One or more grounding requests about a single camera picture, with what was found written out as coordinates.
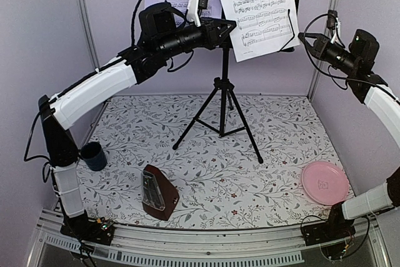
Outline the white sheet music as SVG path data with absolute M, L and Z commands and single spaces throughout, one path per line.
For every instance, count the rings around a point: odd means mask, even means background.
M 237 62 L 276 53 L 300 44 L 295 0 L 220 0 Z

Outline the black music stand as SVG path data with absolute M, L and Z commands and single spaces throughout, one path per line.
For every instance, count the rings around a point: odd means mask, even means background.
M 207 97 L 203 105 L 200 107 L 199 111 L 194 115 L 191 122 L 187 125 L 186 129 L 180 135 L 177 142 L 172 146 L 173 150 L 177 150 L 179 145 L 183 142 L 184 138 L 187 136 L 191 128 L 194 126 L 195 123 L 199 123 L 215 133 L 219 135 L 219 137 L 223 138 L 229 136 L 231 134 L 238 133 L 240 131 L 247 132 L 247 135 L 250 139 L 251 146 L 256 153 L 258 163 L 262 164 L 264 162 L 261 153 L 256 145 L 254 140 L 253 134 L 249 128 L 248 122 L 244 116 L 244 113 L 239 105 L 238 99 L 234 93 L 234 85 L 230 82 L 228 78 L 228 71 L 229 71 L 229 53 L 230 50 L 233 48 L 231 38 L 226 38 L 223 42 L 222 46 L 222 76 L 214 78 L 214 89 L 211 91 L 210 95 Z M 220 105 L 220 120 L 219 120 L 219 127 L 215 128 L 210 124 L 201 120 L 201 115 L 203 111 L 207 108 L 211 100 L 216 96 L 216 94 L 221 93 L 221 105 Z M 226 122 L 227 122 L 227 112 L 236 110 L 239 113 L 239 117 L 243 123 L 243 126 L 240 128 L 236 128 L 231 131 L 226 131 Z

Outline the brown metronome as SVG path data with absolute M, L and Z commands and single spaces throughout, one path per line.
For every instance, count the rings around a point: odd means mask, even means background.
M 153 218 L 168 221 L 180 199 L 177 188 L 150 164 L 141 173 L 141 187 L 143 210 Z

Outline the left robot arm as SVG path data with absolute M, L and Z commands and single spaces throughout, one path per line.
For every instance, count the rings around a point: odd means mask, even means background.
M 87 220 L 79 191 L 76 165 L 79 151 L 69 130 L 90 110 L 122 90 L 153 77 L 173 57 L 197 48 L 220 47 L 236 28 L 235 21 L 199 17 L 199 9 L 189 4 L 187 11 L 164 1 L 133 12 L 141 34 L 105 66 L 88 74 L 51 98 L 39 100 L 41 126 L 52 173 L 69 229 L 79 238 L 88 238 L 93 225 Z

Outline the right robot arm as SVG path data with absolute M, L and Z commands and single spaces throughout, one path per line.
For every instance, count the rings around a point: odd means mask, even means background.
M 308 56 L 328 63 L 346 75 L 344 80 L 355 97 L 378 117 L 396 144 L 399 144 L 399 98 L 393 95 L 388 83 L 372 71 L 379 51 L 377 39 L 369 32 L 358 29 L 349 49 L 344 49 L 319 33 L 303 32 L 298 34 L 298 38 Z M 398 207 L 397 169 L 383 184 L 332 206 L 328 221 L 323 226 L 323 234 L 328 239 L 337 239 L 347 230 L 347 222 Z

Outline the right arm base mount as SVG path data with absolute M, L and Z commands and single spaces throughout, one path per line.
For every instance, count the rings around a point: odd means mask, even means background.
M 330 261 L 339 261 L 344 259 L 350 246 L 354 242 L 354 235 L 356 233 L 353 219 L 322 219 L 316 215 L 308 215 L 303 218 L 300 225 L 300 231 L 306 246 L 350 238 L 349 242 L 342 241 L 339 244 L 322 247 L 322 254 Z

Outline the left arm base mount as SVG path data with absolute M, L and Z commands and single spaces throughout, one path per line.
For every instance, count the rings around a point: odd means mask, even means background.
M 114 236 L 114 221 L 104 217 L 91 219 L 86 212 L 77 217 L 64 217 L 60 233 L 64 236 L 110 246 Z

